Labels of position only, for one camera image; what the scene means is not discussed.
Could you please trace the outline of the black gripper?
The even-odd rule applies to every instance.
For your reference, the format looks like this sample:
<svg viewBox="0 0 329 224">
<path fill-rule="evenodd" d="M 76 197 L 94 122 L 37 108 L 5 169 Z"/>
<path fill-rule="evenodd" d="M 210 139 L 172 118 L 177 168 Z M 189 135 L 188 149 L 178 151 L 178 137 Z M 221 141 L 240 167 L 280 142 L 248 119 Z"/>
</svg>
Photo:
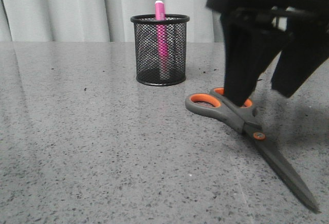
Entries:
<svg viewBox="0 0 329 224">
<path fill-rule="evenodd" d="M 280 51 L 271 88 L 287 98 L 328 59 L 328 0 L 207 0 L 206 6 L 221 15 L 224 95 L 236 106 Z M 287 32 L 272 24 L 275 16 L 287 18 Z"/>
</svg>

